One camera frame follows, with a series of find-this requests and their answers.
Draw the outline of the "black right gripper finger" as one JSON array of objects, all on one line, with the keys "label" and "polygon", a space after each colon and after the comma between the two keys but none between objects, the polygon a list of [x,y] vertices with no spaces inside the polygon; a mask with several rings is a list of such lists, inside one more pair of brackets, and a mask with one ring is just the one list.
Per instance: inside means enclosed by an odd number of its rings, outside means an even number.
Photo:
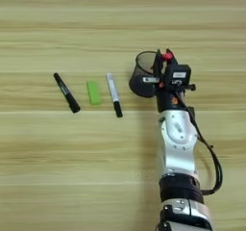
[{"label": "black right gripper finger", "polygon": [[161,71],[163,69],[163,57],[160,50],[157,51],[154,64],[153,64],[153,73],[156,78],[161,77]]},{"label": "black right gripper finger", "polygon": [[165,59],[168,64],[177,64],[178,61],[175,58],[174,53],[170,49],[166,49]]}]

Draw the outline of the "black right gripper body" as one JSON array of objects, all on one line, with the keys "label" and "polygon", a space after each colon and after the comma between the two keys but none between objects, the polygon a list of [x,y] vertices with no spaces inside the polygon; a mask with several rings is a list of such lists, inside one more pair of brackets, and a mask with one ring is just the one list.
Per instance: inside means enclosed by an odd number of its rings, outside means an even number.
[{"label": "black right gripper body", "polygon": [[170,84],[165,84],[156,77],[143,77],[142,81],[144,84],[151,84],[154,87],[160,113],[166,110],[184,110],[194,113],[194,108],[187,107],[184,103],[185,92],[196,90],[194,84],[183,84],[181,80],[172,80]]}]

